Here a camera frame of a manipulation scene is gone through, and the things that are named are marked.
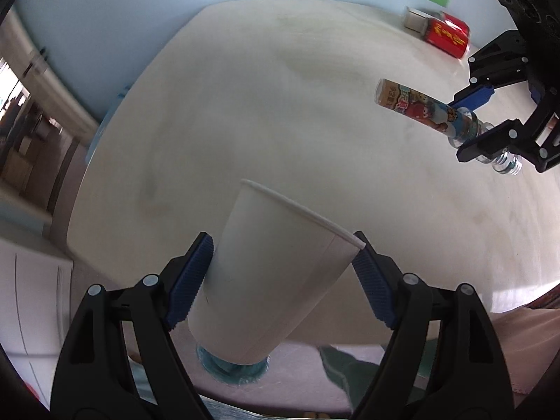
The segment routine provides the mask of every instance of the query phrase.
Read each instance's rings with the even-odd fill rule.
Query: blue wall
[[[228,0],[17,0],[30,36],[94,117],[101,119],[170,38],[203,7]],[[401,13],[405,6],[440,9],[426,0],[343,0]],[[497,0],[450,0],[475,45],[514,28]]]

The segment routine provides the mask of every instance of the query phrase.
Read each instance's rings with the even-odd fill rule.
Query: bottle label
[[[390,80],[382,80],[377,104],[419,121],[452,139],[468,130],[471,119],[430,96]]]

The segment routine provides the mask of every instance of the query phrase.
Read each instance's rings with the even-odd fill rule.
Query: screw
[[[100,285],[93,285],[87,290],[88,294],[92,297],[96,296],[99,292],[101,292],[102,287]]]
[[[144,283],[144,286],[150,287],[150,286],[155,286],[159,280],[160,279],[158,278],[157,275],[148,275],[144,277],[142,283]]]
[[[461,286],[461,292],[463,292],[465,295],[472,295],[472,294],[474,293],[473,286],[471,286],[471,285],[462,285],[462,286]]]
[[[418,284],[418,282],[420,281],[418,279],[418,276],[416,276],[413,273],[407,273],[406,275],[404,275],[402,277],[402,280],[405,282],[405,284],[409,285],[409,286],[415,286]]]

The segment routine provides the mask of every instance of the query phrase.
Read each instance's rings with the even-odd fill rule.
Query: green cloth
[[[430,375],[437,344],[437,339],[426,342],[418,368],[418,374],[422,377],[429,377]],[[327,377],[338,388],[344,390],[352,410],[355,410],[379,370],[379,365],[357,360],[350,354],[331,346],[320,347],[318,351]],[[412,387],[408,402],[412,403],[422,399],[424,395],[424,390]]]

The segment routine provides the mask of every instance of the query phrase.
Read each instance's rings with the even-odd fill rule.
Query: blue gripper pad
[[[394,311],[393,290],[367,248],[358,253],[352,261],[352,266],[375,317],[394,330],[397,315]]]
[[[169,309],[165,321],[170,330],[173,330],[175,325],[187,318],[213,255],[214,241],[210,235],[206,235],[183,268],[169,293]]]
[[[458,109],[460,107],[466,107],[468,110],[475,111],[479,107],[485,105],[490,98],[494,95],[494,87],[493,86],[484,86],[483,88],[477,90],[472,95],[470,94],[466,98],[461,99],[455,103],[451,103],[450,106],[454,109]]]

